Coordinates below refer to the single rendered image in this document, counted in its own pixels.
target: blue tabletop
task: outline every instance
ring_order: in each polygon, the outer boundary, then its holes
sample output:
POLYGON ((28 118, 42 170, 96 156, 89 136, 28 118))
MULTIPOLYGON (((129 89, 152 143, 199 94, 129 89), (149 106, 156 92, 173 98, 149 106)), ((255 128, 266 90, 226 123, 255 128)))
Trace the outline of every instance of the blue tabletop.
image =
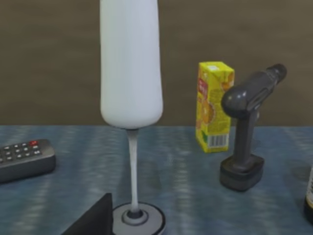
MULTIPOLYGON (((245 193, 219 183, 228 152, 205 154, 194 127, 139 132, 139 198, 159 206, 168 235, 312 235, 303 199, 313 163, 313 127, 257 127, 253 153, 266 159, 259 184, 245 193)), ((1 235, 58 235, 106 192, 129 202, 126 133, 107 126, 0 126, 0 145, 47 138, 52 174, 0 186, 1 235)))

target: orange juice box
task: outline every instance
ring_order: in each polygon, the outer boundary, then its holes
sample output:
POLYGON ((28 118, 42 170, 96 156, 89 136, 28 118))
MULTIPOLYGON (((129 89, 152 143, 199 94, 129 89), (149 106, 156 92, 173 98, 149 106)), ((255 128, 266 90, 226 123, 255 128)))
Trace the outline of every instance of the orange juice box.
POLYGON ((223 62, 201 62, 198 73, 196 138, 206 153, 228 150, 230 117, 222 107, 235 71, 223 62))

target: gray remote control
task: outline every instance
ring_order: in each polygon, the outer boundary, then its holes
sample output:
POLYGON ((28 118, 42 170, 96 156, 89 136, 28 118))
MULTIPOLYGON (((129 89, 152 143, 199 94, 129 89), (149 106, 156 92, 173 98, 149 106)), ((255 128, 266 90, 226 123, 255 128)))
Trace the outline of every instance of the gray remote control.
POLYGON ((0 148, 0 184, 50 173, 56 157, 48 140, 34 140, 0 148))

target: dark triangular object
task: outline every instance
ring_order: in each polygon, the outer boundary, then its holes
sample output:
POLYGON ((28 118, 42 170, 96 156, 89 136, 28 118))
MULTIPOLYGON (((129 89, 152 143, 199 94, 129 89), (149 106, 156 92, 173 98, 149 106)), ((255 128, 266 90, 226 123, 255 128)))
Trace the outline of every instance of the dark triangular object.
POLYGON ((62 235, 112 235, 112 194, 105 194, 62 235))

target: brown background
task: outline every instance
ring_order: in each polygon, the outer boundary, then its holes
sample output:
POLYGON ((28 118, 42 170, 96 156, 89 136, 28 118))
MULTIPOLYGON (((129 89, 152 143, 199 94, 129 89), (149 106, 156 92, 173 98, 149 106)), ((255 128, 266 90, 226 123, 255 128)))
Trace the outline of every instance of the brown background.
MULTIPOLYGON (((159 0, 163 125, 194 125, 197 67, 284 63, 260 125, 313 124, 312 0, 159 0)), ((99 0, 0 1, 0 124, 103 124, 99 0)))

